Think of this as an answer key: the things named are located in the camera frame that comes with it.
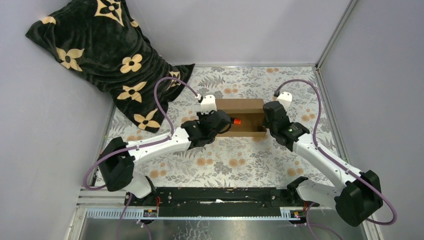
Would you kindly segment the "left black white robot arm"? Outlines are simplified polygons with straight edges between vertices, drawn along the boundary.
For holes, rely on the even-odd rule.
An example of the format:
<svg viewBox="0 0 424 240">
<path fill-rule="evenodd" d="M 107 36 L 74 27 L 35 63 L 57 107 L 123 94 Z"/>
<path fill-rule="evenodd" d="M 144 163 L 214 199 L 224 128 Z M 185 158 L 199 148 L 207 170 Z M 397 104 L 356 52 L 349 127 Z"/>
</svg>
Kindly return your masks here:
<svg viewBox="0 0 424 240">
<path fill-rule="evenodd" d="M 135 172 L 137 165 L 174 152 L 204 147 L 216 136 L 228 131 L 232 119 L 222 110 L 198 114 L 173 133 L 164 133 L 139 141 L 125 142 L 116 137 L 103 150 L 97 160 L 98 168 L 109 192 L 124 190 L 131 193 L 144 206 L 155 200 L 154 186 L 147 176 Z"/>
</svg>

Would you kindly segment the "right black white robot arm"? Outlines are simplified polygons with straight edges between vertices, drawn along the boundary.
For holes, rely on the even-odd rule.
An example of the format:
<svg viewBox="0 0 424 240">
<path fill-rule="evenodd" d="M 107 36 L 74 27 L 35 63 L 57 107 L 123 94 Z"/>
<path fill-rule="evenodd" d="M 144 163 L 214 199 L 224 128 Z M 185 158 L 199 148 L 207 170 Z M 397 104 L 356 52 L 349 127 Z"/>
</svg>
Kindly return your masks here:
<svg viewBox="0 0 424 240">
<path fill-rule="evenodd" d="M 276 142 L 289 151 L 307 160 L 332 185 L 298 177 L 287 185 L 287 201 L 299 206 L 304 201 L 315 202 L 336 210 L 350 226 L 357 227 L 383 206 L 380 197 L 381 184 L 376 173 L 363 172 L 344 162 L 333 153 L 324 154 L 323 148 L 315 145 L 314 136 L 299 122 L 291 122 L 286 110 L 278 101 L 263 105 L 263 126 Z"/>
</svg>

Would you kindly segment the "brown cardboard box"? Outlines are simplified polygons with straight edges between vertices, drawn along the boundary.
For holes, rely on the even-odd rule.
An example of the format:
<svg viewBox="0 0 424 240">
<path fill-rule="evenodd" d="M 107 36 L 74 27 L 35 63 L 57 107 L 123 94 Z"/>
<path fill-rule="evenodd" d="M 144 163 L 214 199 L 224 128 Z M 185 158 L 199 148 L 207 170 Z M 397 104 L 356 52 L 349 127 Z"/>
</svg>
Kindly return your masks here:
<svg viewBox="0 0 424 240">
<path fill-rule="evenodd" d="M 261 98 L 223 98 L 216 99 L 218 110 L 222 110 L 230 118 L 241 119 L 241 124 L 232 124 L 229 131 L 218 137 L 253 137 L 264 138 L 267 129 L 263 126 L 265 117 L 264 100 Z"/>
</svg>

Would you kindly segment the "black orange-tipped marker pen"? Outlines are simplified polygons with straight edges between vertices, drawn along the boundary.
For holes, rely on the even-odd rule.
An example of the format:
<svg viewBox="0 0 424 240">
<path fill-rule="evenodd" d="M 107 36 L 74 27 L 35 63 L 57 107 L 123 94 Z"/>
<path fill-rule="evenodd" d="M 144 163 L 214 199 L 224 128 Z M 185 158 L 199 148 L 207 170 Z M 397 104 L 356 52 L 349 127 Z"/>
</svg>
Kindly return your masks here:
<svg viewBox="0 0 424 240">
<path fill-rule="evenodd" d="M 230 122 L 231 122 L 232 125 L 241 125 L 242 124 L 242 121 L 239 118 L 231 118 Z"/>
</svg>

